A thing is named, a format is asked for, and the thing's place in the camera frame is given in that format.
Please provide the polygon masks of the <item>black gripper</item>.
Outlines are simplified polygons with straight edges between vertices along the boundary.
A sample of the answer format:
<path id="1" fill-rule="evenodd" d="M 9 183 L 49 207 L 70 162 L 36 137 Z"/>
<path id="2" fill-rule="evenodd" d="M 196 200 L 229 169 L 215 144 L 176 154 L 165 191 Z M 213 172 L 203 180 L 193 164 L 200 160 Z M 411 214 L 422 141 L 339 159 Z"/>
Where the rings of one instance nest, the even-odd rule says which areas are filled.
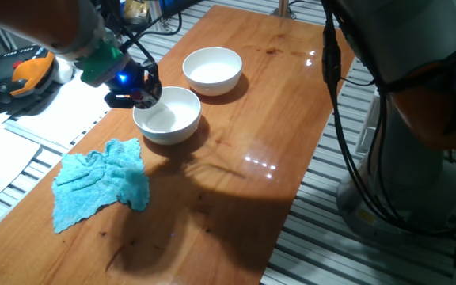
<path id="1" fill-rule="evenodd" d="M 111 108 L 149 109 L 161 98 L 158 65 L 150 60 L 139 64 L 131 59 L 105 85 L 109 92 L 104 100 Z"/>

